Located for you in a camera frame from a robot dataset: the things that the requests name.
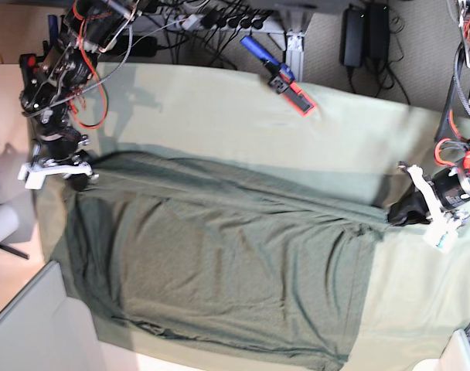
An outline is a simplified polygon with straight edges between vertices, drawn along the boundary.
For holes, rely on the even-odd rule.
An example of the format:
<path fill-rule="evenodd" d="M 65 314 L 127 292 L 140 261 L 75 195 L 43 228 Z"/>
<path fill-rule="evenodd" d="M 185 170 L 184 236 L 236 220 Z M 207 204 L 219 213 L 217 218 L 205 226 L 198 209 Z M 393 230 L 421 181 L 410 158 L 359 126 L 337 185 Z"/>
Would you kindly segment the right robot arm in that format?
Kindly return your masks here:
<path fill-rule="evenodd" d="M 112 50 L 118 37 L 133 37 L 133 22 L 147 1 L 75 1 L 60 21 L 50 23 L 44 54 L 22 54 L 19 67 L 24 88 L 19 101 L 32 125 L 32 157 L 22 164 L 18 178 L 31 190 L 46 178 L 60 175 L 74 184 L 95 174 L 83 149 L 89 139 L 79 132 L 77 102 L 84 94 L 103 90 L 106 77 L 97 73 L 99 57 Z"/>

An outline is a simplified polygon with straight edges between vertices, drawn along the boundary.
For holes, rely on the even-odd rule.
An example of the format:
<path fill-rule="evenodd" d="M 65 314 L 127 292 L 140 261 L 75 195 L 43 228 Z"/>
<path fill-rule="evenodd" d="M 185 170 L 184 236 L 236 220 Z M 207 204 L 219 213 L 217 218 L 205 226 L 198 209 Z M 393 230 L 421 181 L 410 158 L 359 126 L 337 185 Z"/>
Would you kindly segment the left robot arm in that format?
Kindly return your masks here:
<path fill-rule="evenodd" d="M 470 218 L 470 213 L 462 208 L 470 201 L 470 137 L 460 133 L 452 110 L 453 101 L 458 98 L 470 118 L 470 91 L 464 93 L 461 85 L 463 67 L 470 69 L 470 1 L 449 1 L 447 5 L 457 11 L 461 42 L 434 136 L 434 161 L 442 169 L 428 176 L 420 166 L 400 162 L 398 167 L 409 175 L 411 185 L 387 214 L 392 226 L 426 225 L 424 241 L 443 253 L 452 249 L 459 229 Z"/>

